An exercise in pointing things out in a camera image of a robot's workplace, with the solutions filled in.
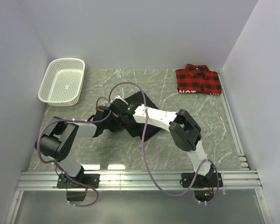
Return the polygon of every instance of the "metal frame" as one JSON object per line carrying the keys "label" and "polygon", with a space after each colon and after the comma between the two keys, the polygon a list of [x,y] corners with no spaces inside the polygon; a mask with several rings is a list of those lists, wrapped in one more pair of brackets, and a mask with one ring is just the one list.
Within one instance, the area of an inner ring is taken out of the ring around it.
{"label": "metal frame", "polygon": [[[272,224],[273,220],[270,214],[268,204],[263,194],[262,185],[256,170],[250,170],[245,157],[245,153],[242,148],[241,141],[239,139],[238,131],[229,107],[228,99],[223,87],[223,83],[220,77],[220,71],[216,71],[219,74],[219,79],[222,86],[221,99],[224,105],[225,113],[228,119],[231,133],[234,139],[234,143],[238,152],[239,160],[242,168],[240,170],[219,170],[222,174],[222,180],[224,186],[220,188],[223,194],[226,189],[255,189],[259,206],[264,217],[266,224]],[[152,171],[152,174],[158,184],[164,190],[183,190],[179,184],[181,180],[181,173],[191,172],[190,170],[163,170]],[[88,174],[100,174],[98,191],[110,191],[110,190],[158,190],[146,171],[115,171],[115,170],[98,170],[98,171],[85,171]],[[56,184],[58,176],[55,172],[22,172],[13,202],[11,204],[6,224],[13,224],[18,212],[18,208],[21,202],[23,191],[65,191],[66,189],[57,189]],[[84,191],[84,189],[69,189],[74,191]]]}
{"label": "metal frame", "polygon": [[257,196],[257,200],[258,200],[265,224],[273,224],[274,223],[273,218],[272,218],[268,203],[266,201],[266,197],[264,195],[263,189],[255,189],[255,193]]}
{"label": "metal frame", "polygon": [[15,193],[14,193],[14,198],[13,198],[13,201],[11,203],[7,218],[5,220],[5,224],[13,224],[14,223],[15,218],[16,218],[17,213],[18,213],[19,206],[21,204],[22,197],[23,197],[23,191],[16,190]]}
{"label": "metal frame", "polygon": [[[158,184],[165,190],[182,190],[179,184],[181,171],[152,171]],[[261,189],[257,171],[253,170],[229,170],[219,171],[224,180],[225,189]],[[151,181],[146,171],[85,171],[86,174],[100,174],[98,191],[110,190],[158,190]],[[23,172],[17,186],[18,191],[51,191],[57,189],[58,176],[55,172]],[[84,191],[85,189],[68,189]]]}

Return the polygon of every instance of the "black fabric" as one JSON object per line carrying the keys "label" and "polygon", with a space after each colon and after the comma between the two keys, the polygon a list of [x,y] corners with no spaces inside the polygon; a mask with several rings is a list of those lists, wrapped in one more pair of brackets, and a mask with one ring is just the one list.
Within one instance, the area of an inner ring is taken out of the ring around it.
{"label": "black fabric", "polygon": [[[145,98],[146,98],[146,106],[154,108],[154,109],[158,109],[157,106],[150,100],[150,98],[144,93]],[[132,102],[139,102],[139,103],[144,103],[143,101],[143,96],[142,93],[139,91],[127,98],[125,98],[125,101],[130,104]],[[142,133],[143,133],[143,129],[144,129],[144,124],[133,124],[129,127],[126,127],[127,131],[129,130],[133,130],[135,131],[135,129],[137,130],[137,135],[132,136],[132,137],[136,137],[139,136],[140,139],[142,138]],[[158,133],[158,131],[160,131],[161,128],[159,127],[155,127],[152,125],[148,125],[146,132],[145,132],[145,137],[144,137],[144,141],[147,141],[148,139],[150,139],[151,137],[153,137],[155,134]]]}

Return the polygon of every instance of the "shirt label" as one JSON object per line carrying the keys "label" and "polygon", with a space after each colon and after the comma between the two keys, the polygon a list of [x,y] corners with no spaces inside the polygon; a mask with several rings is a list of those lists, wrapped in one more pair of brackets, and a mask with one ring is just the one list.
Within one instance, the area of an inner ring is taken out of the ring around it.
{"label": "shirt label", "polygon": [[194,93],[194,92],[196,92],[195,90],[179,90],[179,93]]}

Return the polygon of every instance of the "glass panel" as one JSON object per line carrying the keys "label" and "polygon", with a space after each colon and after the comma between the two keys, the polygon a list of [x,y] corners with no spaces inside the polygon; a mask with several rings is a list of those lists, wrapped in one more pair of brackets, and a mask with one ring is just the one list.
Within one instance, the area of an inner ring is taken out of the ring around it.
{"label": "glass panel", "polygon": [[[159,191],[100,192],[91,207],[66,203],[64,191],[24,193],[17,224],[264,224],[254,190],[228,190],[205,206],[193,192],[172,198]],[[94,198],[87,194],[88,202]]]}

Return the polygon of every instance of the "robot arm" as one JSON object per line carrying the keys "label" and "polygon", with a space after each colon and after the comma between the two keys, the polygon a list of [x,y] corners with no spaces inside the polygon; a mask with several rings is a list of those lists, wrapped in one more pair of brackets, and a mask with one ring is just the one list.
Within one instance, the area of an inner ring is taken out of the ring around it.
{"label": "robot arm", "polygon": [[[146,113],[143,104],[132,102],[128,104],[121,97],[116,97],[109,107],[119,116],[124,125],[129,123],[145,123]],[[201,142],[201,128],[186,111],[167,112],[146,107],[148,124],[159,127],[171,133],[171,136],[181,150],[187,152],[190,161],[197,171],[200,163],[207,159]],[[205,162],[199,169],[198,174],[210,179],[214,169],[210,162]]]}
{"label": "robot arm", "polygon": [[[200,163],[207,158],[201,144],[201,128],[186,110],[166,112],[155,108],[146,107],[149,117],[148,125],[170,132],[177,147],[187,153],[194,166],[194,171],[197,172]],[[139,127],[146,121],[145,106],[142,103],[128,103],[121,97],[116,97],[109,107],[99,106],[96,114],[91,116],[90,119],[93,121],[101,120],[110,111],[112,113],[108,119],[96,124],[58,122],[51,125],[42,136],[40,142],[41,153],[53,158],[75,180],[91,183],[91,177],[84,174],[83,167],[69,154],[75,137],[98,137],[105,129],[115,132],[120,126],[124,126],[130,135],[135,137],[140,135],[135,133],[135,127]],[[213,172],[214,168],[208,161],[201,166],[197,176],[197,181],[201,182],[201,187],[204,187],[205,183],[209,182]],[[68,181],[65,176],[61,178],[61,182],[65,184]]]}

